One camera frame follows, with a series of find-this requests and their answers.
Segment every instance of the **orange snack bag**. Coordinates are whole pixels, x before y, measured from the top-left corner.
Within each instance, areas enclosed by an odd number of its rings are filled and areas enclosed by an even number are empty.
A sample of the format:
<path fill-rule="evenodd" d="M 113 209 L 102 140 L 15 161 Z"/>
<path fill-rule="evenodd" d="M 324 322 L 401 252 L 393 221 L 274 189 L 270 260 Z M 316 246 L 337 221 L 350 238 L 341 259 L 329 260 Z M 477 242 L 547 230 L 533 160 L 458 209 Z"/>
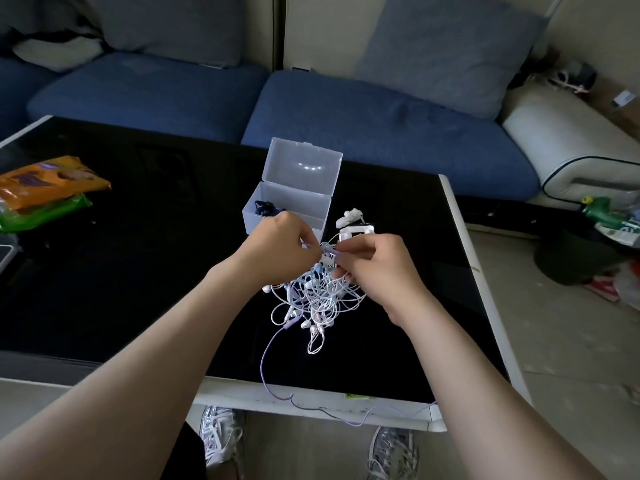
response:
<path fill-rule="evenodd" d="M 43 205 L 76 194 L 111 187 L 80 163 L 77 157 L 59 157 L 0 175 L 0 199 L 9 209 Z"/>

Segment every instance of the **sofa seat cushion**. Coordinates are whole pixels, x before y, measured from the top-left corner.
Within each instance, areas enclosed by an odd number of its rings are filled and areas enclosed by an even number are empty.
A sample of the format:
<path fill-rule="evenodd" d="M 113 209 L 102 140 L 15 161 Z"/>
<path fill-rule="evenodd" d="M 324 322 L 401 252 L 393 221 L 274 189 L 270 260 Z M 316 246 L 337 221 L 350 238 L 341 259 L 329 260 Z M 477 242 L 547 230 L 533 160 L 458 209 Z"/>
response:
<path fill-rule="evenodd" d="M 531 164 L 498 123 L 357 80 L 282 71 L 265 84 L 243 144 L 304 141 L 345 160 L 441 173 L 459 195 L 528 200 Z"/>
<path fill-rule="evenodd" d="M 27 102 L 57 77 L 43 67 L 0 57 L 0 141 L 29 124 Z"/>
<path fill-rule="evenodd" d="M 267 69 L 216 69 L 114 52 L 71 72 L 28 104 L 45 114 L 239 143 Z"/>

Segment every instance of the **black pants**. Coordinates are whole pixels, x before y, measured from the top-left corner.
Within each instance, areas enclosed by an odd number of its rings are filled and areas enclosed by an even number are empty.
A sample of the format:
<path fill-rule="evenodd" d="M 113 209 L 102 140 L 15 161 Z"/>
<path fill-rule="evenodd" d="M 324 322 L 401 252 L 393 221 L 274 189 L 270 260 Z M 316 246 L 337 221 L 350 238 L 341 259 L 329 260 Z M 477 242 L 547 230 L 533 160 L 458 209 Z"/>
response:
<path fill-rule="evenodd" d="M 187 424 L 182 425 L 160 480 L 207 480 L 204 443 Z"/>

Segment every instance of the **black trash bin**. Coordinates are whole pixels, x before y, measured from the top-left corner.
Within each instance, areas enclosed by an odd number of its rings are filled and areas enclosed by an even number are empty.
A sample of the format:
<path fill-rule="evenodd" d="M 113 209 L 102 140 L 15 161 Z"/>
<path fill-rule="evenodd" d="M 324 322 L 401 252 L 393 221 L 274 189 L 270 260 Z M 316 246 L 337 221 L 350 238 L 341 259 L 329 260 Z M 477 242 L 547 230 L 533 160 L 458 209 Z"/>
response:
<path fill-rule="evenodd" d="M 579 285 L 638 255 L 640 250 L 599 233 L 579 212 L 565 216 L 558 230 L 544 236 L 534 254 L 540 271 L 562 285 Z"/>

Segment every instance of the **sneaker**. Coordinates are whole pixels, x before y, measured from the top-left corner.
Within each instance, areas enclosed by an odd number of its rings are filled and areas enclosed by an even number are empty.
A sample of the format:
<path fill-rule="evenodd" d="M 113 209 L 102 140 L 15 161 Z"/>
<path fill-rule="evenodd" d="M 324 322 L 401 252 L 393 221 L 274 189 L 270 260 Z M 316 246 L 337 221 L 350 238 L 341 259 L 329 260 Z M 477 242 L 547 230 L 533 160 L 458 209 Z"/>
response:
<path fill-rule="evenodd" d="M 244 480 L 243 442 L 244 411 L 207 406 L 200 421 L 207 467 L 234 460 L 238 480 Z"/>
<path fill-rule="evenodd" d="M 367 460 L 369 478 L 415 480 L 418 476 L 418 445 L 409 429 L 378 428 L 371 440 Z"/>

